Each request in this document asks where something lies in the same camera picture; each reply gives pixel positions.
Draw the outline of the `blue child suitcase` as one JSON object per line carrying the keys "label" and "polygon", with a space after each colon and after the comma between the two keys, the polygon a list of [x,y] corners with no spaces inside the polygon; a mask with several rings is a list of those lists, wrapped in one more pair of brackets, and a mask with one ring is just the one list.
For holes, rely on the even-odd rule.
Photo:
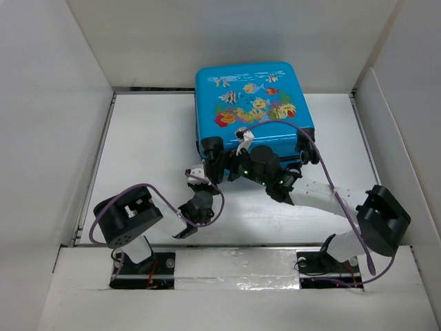
{"label": "blue child suitcase", "polygon": [[220,137],[237,149],[237,129],[250,128],[254,146],[269,146],[284,166],[317,164],[315,127],[294,68],[287,62],[215,66],[195,76],[196,148]]}

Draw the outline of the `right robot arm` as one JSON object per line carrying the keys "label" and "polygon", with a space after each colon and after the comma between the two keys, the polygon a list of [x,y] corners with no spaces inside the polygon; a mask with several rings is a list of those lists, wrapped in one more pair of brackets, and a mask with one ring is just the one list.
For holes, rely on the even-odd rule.
{"label": "right robot arm", "polygon": [[326,271],[371,252],[394,257],[411,223],[410,215],[386,187],[374,185],[370,190],[357,191],[315,181],[282,168],[268,146],[251,152],[228,152],[226,168],[230,180],[243,177],[259,183],[274,201],[315,208],[348,220],[348,232],[331,234],[322,244],[318,262]]}

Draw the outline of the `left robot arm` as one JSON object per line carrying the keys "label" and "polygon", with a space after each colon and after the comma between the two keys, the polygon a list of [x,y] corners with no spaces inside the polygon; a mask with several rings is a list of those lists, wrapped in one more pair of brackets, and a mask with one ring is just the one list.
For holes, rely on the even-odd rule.
{"label": "left robot arm", "polygon": [[117,277],[124,264],[131,265],[138,273],[153,269],[157,258],[144,233],[165,216],[152,199],[155,193],[172,211],[172,221],[178,221],[179,229],[172,230],[175,239],[185,239],[215,222],[225,206],[225,196],[217,184],[223,179],[223,152],[209,151],[200,165],[185,171],[187,185],[194,196],[175,208],[153,185],[133,185],[122,193],[97,204],[93,213],[94,223],[89,239],[95,242],[94,230],[99,227],[104,236],[104,245],[112,250]]}

